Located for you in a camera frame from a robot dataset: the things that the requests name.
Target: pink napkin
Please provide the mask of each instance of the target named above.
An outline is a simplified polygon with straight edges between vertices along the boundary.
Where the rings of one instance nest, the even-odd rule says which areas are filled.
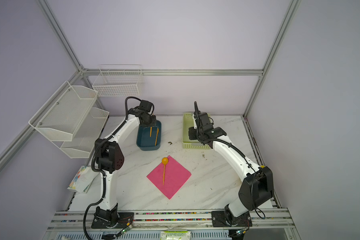
[[[168,156],[163,185],[163,170],[164,164],[160,163],[147,177],[168,199],[171,199],[191,177],[191,173],[173,157]]]

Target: white marble table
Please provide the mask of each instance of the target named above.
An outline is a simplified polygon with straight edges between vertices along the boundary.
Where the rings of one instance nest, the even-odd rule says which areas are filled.
[[[124,117],[110,117],[102,137],[112,132]],[[221,127],[232,142],[250,159],[254,153],[240,116],[212,116],[215,127]],[[119,210],[194,210],[222,209],[237,196],[241,181],[225,159],[212,149],[183,149],[182,116],[158,116],[162,123],[162,139],[156,151],[141,151],[136,146],[137,128],[120,148],[124,154],[124,165],[117,171],[115,187]],[[151,182],[147,175],[161,163],[161,159],[172,156],[192,176],[183,187],[167,199]],[[76,194],[69,211],[85,211],[90,203],[100,199],[100,176],[98,175],[86,194]],[[271,201],[259,208],[273,208]]]

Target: blue bin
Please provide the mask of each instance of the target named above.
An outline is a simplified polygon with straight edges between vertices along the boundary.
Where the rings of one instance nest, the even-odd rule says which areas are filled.
[[[158,135],[157,135],[157,143],[155,146],[157,129],[158,129]],[[150,131],[151,131],[151,127],[139,126],[139,131],[137,132],[136,145],[143,151],[158,150],[160,147],[161,122],[159,120],[156,120],[156,125],[152,127],[151,136],[149,136]]]

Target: metal mesh shelf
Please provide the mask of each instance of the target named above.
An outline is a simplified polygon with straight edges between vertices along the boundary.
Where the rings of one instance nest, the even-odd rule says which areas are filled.
[[[99,108],[91,108],[72,141],[63,142],[60,149],[70,158],[89,158],[108,114]]]
[[[139,96],[144,79],[140,65],[99,65],[93,89],[100,97]]]
[[[49,141],[72,141],[79,130],[83,119],[94,105],[97,91],[83,86],[71,86],[67,89],[37,122],[33,119],[29,124]]]

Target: green and white package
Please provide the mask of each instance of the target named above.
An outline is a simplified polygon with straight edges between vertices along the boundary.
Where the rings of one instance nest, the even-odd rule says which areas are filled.
[[[164,231],[161,232],[160,240],[190,240],[191,232],[189,231]]]

